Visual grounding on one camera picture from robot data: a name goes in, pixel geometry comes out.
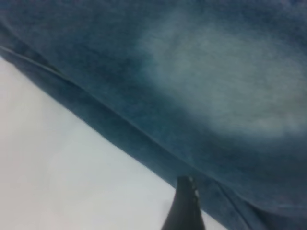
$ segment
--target white floor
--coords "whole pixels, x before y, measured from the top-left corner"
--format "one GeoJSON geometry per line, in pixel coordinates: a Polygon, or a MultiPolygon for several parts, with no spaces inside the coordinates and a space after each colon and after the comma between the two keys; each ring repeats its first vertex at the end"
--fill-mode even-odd
{"type": "Polygon", "coordinates": [[[0,229],[159,230],[174,192],[0,58],[0,229]]]}

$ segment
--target denim fabric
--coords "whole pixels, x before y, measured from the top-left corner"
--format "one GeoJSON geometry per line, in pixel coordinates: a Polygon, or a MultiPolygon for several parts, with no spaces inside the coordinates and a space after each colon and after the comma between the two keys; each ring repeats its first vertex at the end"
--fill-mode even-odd
{"type": "Polygon", "coordinates": [[[0,52],[230,230],[307,229],[307,6],[1,0],[0,52]]]}

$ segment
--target jeans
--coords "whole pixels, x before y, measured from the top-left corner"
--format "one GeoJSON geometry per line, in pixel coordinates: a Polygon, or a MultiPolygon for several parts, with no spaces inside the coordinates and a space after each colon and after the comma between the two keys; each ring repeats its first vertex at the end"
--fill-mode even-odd
{"type": "Polygon", "coordinates": [[[307,230],[307,4],[0,1],[0,54],[230,230],[307,230]]]}

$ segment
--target stitched seam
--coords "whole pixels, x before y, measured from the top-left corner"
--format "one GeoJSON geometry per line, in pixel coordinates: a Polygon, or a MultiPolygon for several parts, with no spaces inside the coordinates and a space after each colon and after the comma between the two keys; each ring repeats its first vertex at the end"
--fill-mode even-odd
{"type": "Polygon", "coordinates": [[[229,195],[225,192],[225,190],[219,185],[218,182],[215,182],[218,186],[218,188],[220,189],[221,193],[224,194],[224,196],[226,197],[226,199],[231,203],[231,205],[233,206],[233,208],[235,209],[236,213],[242,218],[242,221],[247,225],[247,227],[250,230],[253,230],[251,228],[251,225],[249,224],[249,222],[247,221],[247,219],[242,215],[242,213],[239,211],[239,209],[237,208],[237,206],[234,204],[234,202],[232,201],[232,199],[229,197],[229,195]]]}
{"type": "Polygon", "coordinates": [[[0,49],[2,49],[3,51],[6,51],[6,52],[8,52],[8,53],[10,53],[10,54],[12,54],[12,55],[15,55],[15,56],[17,56],[17,57],[19,57],[19,58],[21,58],[21,59],[27,61],[27,62],[30,62],[30,63],[32,63],[32,64],[34,64],[34,65],[36,65],[36,66],[39,66],[40,68],[42,68],[42,69],[44,69],[44,70],[47,70],[47,71],[49,71],[49,72],[51,72],[51,73],[53,73],[53,74],[56,74],[56,75],[58,75],[59,77],[65,79],[65,80],[68,80],[67,77],[65,77],[65,76],[62,75],[61,73],[59,73],[59,72],[57,72],[57,71],[55,71],[55,70],[49,68],[48,66],[42,65],[42,64],[40,64],[39,62],[36,62],[36,61],[34,61],[33,59],[30,59],[30,58],[28,58],[28,57],[26,57],[26,56],[24,56],[24,55],[18,54],[18,53],[16,53],[15,51],[13,51],[13,50],[11,50],[11,49],[9,49],[9,48],[6,48],[6,47],[4,47],[4,46],[0,46],[0,49]]]}
{"type": "Polygon", "coordinates": [[[277,205],[277,208],[282,208],[282,209],[307,209],[307,207],[305,206],[292,206],[292,205],[277,205]]]}

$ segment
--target jeans seam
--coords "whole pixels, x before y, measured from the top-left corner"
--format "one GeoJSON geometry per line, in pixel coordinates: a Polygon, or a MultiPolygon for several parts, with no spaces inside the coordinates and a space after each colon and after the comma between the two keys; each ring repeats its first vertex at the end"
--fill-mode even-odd
{"type": "Polygon", "coordinates": [[[46,71],[49,71],[49,72],[51,72],[53,74],[56,74],[57,76],[59,76],[59,77],[63,78],[64,80],[68,81],[67,77],[64,76],[63,74],[61,74],[60,72],[57,72],[57,71],[53,70],[52,68],[49,68],[48,66],[45,66],[45,65],[43,65],[43,64],[41,64],[39,62],[36,62],[33,59],[28,58],[27,56],[21,55],[21,54],[13,51],[13,50],[11,50],[11,49],[9,49],[7,47],[4,47],[4,46],[0,46],[0,49],[2,49],[3,51],[5,51],[7,53],[10,53],[10,54],[12,54],[14,56],[17,56],[17,57],[19,57],[19,58],[21,58],[21,59],[23,59],[23,60],[25,60],[27,62],[30,62],[30,63],[32,63],[32,64],[34,64],[34,65],[36,65],[36,66],[38,66],[40,68],[43,68],[46,71]]]}
{"type": "Polygon", "coordinates": [[[242,218],[242,221],[247,225],[247,227],[250,230],[253,230],[251,225],[249,224],[249,222],[246,220],[246,218],[242,215],[242,213],[238,210],[238,208],[236,207],[236,205],[234,204],[234,202],[232,201],[232,199],[229,197],[229,195],[225,192],[225,190],[219,185],[218,182],[216,182],[217,187],[219,188],[219,190],[221,191],[221,193],[225,196],[225,198],[230,202],[230,204],[232,205],[232,207],[234,208],[234,210],[236,211],[236,213],[242,218]]]}

